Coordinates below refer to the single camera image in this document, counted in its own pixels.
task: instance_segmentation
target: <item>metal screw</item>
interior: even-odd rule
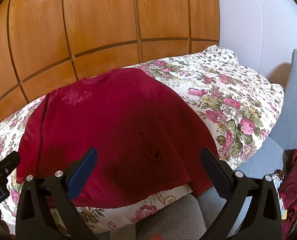
[[[57,178],[62,177],[63,174],[64,173],[62,171],[57,171],[57,172],[55,172],[55,177],[57,177]]]
[[[27,177],[26,177],[26,180],[27,181],[31,181],[33,179],[33,175],[28,175]]]
[[[241,171],[236,171],[235,176],[238,177],[238,178],[242,178],[244,176],[244,174]]]
[[[272,177],[271,177],[270,175],[266,175],[266,176],[265,176],[265,179],[266,179],[267,181],[272,181]]]

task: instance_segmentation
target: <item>white wall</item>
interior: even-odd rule
[[[220,46],[241,65],[285,85],[297,49],[297,5],[293,0],[220,0]]]

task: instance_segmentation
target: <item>embroidered design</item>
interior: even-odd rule
[[[85,101],[91,95],[92,92],[85,91],[83,94],[79,94],[79,92],[75,89],[71,89],[69,92],[65,94],[65,96],[62,98],[62,101],[65,101],[65,103],[68,105],[75,106],[77,103]]]

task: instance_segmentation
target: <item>bed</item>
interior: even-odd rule
[[[240,66],[229,49],[214,45],[203,52],[129,67],[139,68],[172,88],[205,122],[216,142],[219,158],[232,169],[260,149],[281,114],[283,87]],[[0,160],[18,150],[26,122],[43,99],[34,100],[0,123]],[[7,187],[10,197],[0,208],[3,220],[14,225],[22,187],[16,183],[16,170],[9,176]],[[190,192],[189,185],[183,185],[128,207],[77,209],[94,233],[101,233],[135,223]],[[57,211],[52,213],[59,229],[67,234]]]

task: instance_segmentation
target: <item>dark red cloth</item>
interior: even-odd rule
[[[287,220],[282,222],[282,239],[287,239],[297,219],[297,149],[292,151],[286,168],[289,172],[279,188],[279,196],[283,199],[284,208],[287,209]]]
[[[199,153],[214,139],[170,88],[136,68],[81,79],[46,95],[19,145],[17,182],[38,178],[98,150],[98,164],[75,206],[117,208],[190,182],[196,195],[212,186]]]

